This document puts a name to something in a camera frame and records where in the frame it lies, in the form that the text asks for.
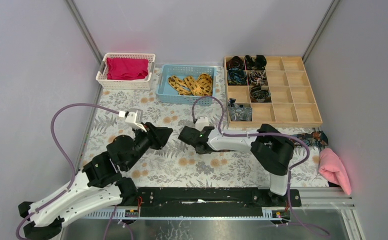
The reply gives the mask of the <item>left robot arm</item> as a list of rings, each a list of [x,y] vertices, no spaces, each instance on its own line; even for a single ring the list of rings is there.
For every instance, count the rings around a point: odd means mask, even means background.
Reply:
[[[161,150],[171,136],[170,127],[147,122],[134,137],[119,135],[79,170],[69,183],[50,196],[19,204],[23,222],[17,229],[21,240],[50,240],[75,220],[108,206],[130,206],[138,200],[138,191],[129,171],[147,150]]]

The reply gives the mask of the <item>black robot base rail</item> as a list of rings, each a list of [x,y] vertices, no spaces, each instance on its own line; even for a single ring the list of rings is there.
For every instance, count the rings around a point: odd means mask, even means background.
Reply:
[[[143,218],[261,217],[264,209],[301,207],[299,191],[284,196],[258,187],[139,187],[132,202]]]

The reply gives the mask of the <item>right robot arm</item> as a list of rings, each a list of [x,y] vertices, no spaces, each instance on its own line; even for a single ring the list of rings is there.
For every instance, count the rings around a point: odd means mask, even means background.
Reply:
[[[192,146],[199,155],[235,151],[252,154],[270,173],[269,201],[281,206],[288,200],[288,167],[294,143],[269,124],[255,131],[220,131],[213,126],[202,130],[185,126],[178,139]]]

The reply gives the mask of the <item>dark floral pattern tie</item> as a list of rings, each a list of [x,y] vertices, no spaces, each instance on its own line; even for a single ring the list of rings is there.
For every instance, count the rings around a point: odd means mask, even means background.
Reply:
[[[329,145],[328,137],[323,131],[299,133],[294,136],[303,141],[309,147],[325,147]]]

